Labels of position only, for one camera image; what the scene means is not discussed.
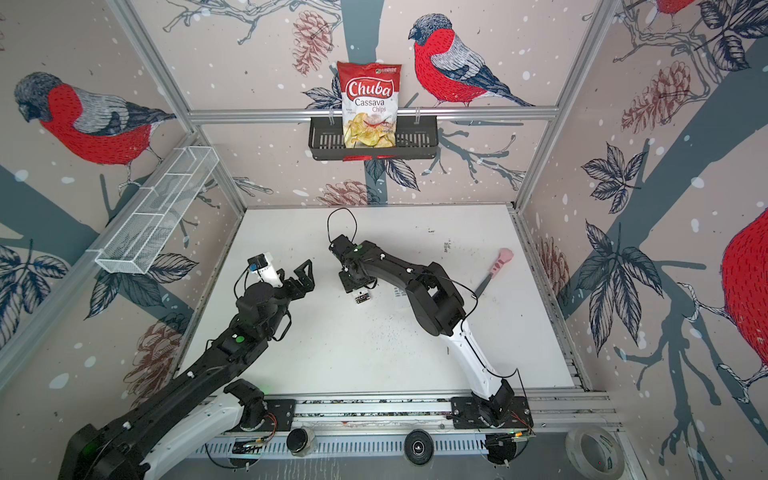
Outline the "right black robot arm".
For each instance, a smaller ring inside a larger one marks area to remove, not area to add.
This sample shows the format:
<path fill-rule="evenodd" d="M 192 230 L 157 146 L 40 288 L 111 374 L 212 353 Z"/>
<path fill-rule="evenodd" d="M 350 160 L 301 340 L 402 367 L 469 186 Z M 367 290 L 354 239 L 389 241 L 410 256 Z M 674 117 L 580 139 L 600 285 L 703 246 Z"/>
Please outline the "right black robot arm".
<path fill-rule="evenodd" d="M 355 244 L 345 235 L 331 240 L 329 251 L 341 264 L 339 277 L 347 293 L 378 281 L 406 293 L 419 325 L 445 341 L 457 359 L 484 425 L 499 427 L 512 415 L 514 390 L 506 377 L 491 368 L 467 322 L 469 313 L 459 285 L 440 264 L 410 263 L 370 241 Z"/>

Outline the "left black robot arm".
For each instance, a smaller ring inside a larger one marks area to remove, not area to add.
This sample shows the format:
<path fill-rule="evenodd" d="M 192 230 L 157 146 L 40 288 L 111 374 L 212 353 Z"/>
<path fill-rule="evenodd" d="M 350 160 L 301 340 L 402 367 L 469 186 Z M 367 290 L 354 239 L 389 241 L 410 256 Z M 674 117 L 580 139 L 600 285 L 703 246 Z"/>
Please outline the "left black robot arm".
<path fill-rule="evenodd" d="M 181 375 L 127 414 L 97 429 L 87 424 L 68 441 L 60 479 L 145 479 L 149 455 L 158 442 L 220 388 L 234 393 L 237 406 L 257 403 L 261 391 L 238 377 L 284 336 L 277 330 L 289 306 L 314 290 L 313 264 L 307 260 L 274 283 L 261 280 L 236 299 L 229 326 Z"/>

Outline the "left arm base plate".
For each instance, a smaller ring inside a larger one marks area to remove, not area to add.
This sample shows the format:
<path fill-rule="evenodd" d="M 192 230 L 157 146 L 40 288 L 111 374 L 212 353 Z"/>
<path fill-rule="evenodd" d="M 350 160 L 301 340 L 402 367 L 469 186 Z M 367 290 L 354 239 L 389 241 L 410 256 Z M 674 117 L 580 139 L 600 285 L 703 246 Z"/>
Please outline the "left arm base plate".
<path fill-rule="evenodd" d="M 287 432 L 292 429 L 294 399 L 259 400 L 245 406 L 238 428 L 244 432 Z"/>

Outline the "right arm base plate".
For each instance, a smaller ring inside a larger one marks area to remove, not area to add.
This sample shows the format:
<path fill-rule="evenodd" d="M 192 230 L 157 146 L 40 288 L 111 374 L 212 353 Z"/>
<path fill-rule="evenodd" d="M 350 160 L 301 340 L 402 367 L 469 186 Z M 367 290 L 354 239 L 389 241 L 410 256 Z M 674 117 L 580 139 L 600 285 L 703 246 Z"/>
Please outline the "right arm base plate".
<path fill-rule="evenodd" d="M 534 426 L 528 399 L 514 396 L 504 406 L 474 395 L 450 399 L 450 418 L 457 430 L 529 430 Z"/>

